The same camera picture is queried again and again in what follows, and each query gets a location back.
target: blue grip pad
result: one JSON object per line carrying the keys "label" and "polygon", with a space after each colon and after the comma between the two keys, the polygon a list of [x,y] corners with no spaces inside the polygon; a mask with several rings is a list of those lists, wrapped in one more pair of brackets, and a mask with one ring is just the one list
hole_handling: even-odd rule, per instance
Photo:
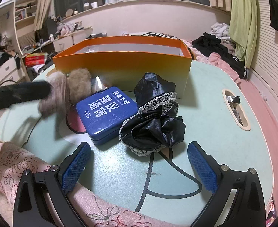
{"label": "blue grip pad", "polygon": [[91,147],[87,143],[62,176],[62,192],[64,195],[73,190],[90,156]]}
{"label": "blue grip pad", "polygon": [[188,145],[187,155],[190,163],[195,168],[200,179],[202,180],[204,187],[214,194],[218,188],[217,175],[211,169],[199,150],[196,148],[194,142],[191,142]]}

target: blue tin box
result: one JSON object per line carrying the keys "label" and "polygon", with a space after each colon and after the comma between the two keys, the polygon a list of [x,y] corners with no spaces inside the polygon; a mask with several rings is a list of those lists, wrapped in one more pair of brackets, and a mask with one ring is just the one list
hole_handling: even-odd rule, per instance
{"label": "blue tin box", "polygon": [[138,112],[137,104],[117,87],[78,102],[76,109],[96,145],[116,137],[122,123]]}

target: desk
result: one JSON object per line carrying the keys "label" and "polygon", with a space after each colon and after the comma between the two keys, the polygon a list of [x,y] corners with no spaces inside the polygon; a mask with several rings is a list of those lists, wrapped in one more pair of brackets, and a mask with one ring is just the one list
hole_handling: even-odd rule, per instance
{"label": "desk", "polygon": [[[45,79],[50,67],[38,79]],[[224,101],[222,90],[230,89],[240,96],[241,104],[251,124],[251,130],[241,129],[231,116]],[[134,99],[132,92],[126,94]],[[52,115],[40,119],[38,101],[11,107],[0,118],[0,139],[12,141],[34,153],[50,164],[60,164],[73,153],[82,141],[91,145],[92,157],[83,171],[79,182],[104,200],[129,208],[166,222],[189,226],[208,202],[211,193],[191,180],[195,178],[187,157],[187,146],[197,141],[207,154],[219,164],[227,164],[232,170],[257,170],[264,194],[265,205],[273,189],[272,165],[259,123],[240,89],[221,69],[193,60],[185,95],[178,99],[178,115],[186,124],[184,142],[175,145],[171,151],[138,157],[118,138],[104,145],[95,146],[83,127],[72,131],[66,119]],[[183,199],[166,199],[144,190],[147,189],[171,198],[191,194]],[[231,197],[218,223],[222,223],[229,211]]]}
{"label": "desk", "polygon": [[47,40],[47,41],[44,42],[40,47],[35,48],[34,51],[32,51],[32,52],[29,53],[29,54],[32,54],[32,53],[34,53],[34,52],[40,50],[41,48],[43,48],[43,47],[45,47],[45,46],[47,46],[47,45],[49,45],[49,44],[56,43],[58,40],[63,39],[63,38],[66,38],[66,37],[69,37],[69,36],[73,36],[73,44],[75,45],[75,44],[77,44],[77,43],[79,43],[79,42],[85,40],[87,37],[89,37],[89,35],[90,35],[91,33],[92,33],[92,27],[90,26],[90,27],[87,27],[87,28],[84,28],[84,29],[81,29],[81,30],[78,30],[78,31],[74,31],[74,32],[68,34],[68,35],[65,36],[65,37],[57,38],[57,39],[55,39],[55,40],[53,40],[53,41]]}

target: white drawer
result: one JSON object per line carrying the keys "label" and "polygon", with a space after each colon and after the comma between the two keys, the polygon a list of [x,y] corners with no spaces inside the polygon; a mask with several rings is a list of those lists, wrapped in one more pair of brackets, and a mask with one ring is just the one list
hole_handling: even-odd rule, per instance
{"label": "white drawer", "polygon": [[93,28],[79,30],[73,33],[74,44],[80,43],[87,39],[93,33]]}
{"label": "white drawer", "polygon": [[68,49],[74,45],[72,36],[67,36],[53,42],[56,52]]}
{"label": "white drawer", "polygon": [[14,57],[8,59],[2,66],[0,66],[0,82],[17,68]]}
{"label": "white drawer", "polygon": [[[4,82],[6,80],[13,80],[15,82],[18,82],[24,76],[25,76],[25,73],[22,70],[22,68],[20,68],[18,70],[16,69],[11,74],[9,74],[5,79],[3,79],[1,82]],[[5,82],[4,84],[2,84],[1,86],[9,85],[9,84],[14,84],[14,82],[8,81],[8,82]]]}

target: open cardboard box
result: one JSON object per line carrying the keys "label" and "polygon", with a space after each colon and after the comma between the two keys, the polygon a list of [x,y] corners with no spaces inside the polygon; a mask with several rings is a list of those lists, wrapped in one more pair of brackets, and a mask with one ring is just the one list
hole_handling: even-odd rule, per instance
{"label": "open cardboard box", "polygon": [[178,39],[145,36],[116,36],[84,40],[53,58],[56,69],[69,73],[87,68],[92,76],[105,78],[124,91],[134,91],[146,72],[176,84],[182,98],[192,57]]}

